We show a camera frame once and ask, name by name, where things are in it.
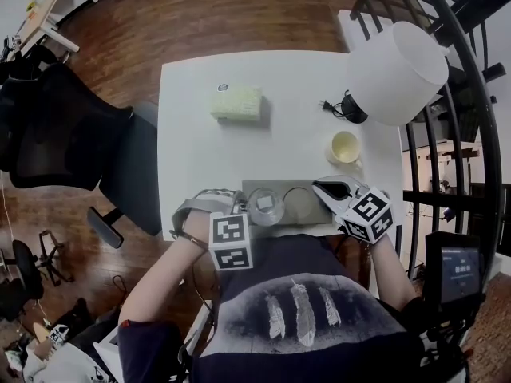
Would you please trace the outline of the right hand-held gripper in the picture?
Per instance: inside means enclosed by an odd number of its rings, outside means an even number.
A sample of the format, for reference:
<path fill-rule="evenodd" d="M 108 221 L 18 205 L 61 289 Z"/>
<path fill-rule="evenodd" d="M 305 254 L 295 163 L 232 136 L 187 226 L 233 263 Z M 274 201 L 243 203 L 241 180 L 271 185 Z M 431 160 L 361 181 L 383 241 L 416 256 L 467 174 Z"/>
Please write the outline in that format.
<path fill-rule="evenodd" d="M 349 236 L 375 244 L 394 224 L 391 201 L 375 187 L 345 175 L 326 176 L 311 186 Z"/>

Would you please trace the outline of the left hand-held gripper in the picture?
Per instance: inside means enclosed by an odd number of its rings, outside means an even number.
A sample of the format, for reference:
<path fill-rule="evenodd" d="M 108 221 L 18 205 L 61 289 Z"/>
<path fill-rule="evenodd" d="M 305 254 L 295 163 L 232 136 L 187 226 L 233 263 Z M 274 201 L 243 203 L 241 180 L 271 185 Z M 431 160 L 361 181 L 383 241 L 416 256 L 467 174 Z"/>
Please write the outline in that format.
<path fill-rule="evenodd" d="M 191 211 L 209 214 L 208 241 L 184 231 Z M 242 191 L 226 188 L 204 189 L 186 199 L 172 216 L 174 238 L 186 238 L 206 250 L 217 271 L 253 268 L 248 224 L 248 200 Z"/>

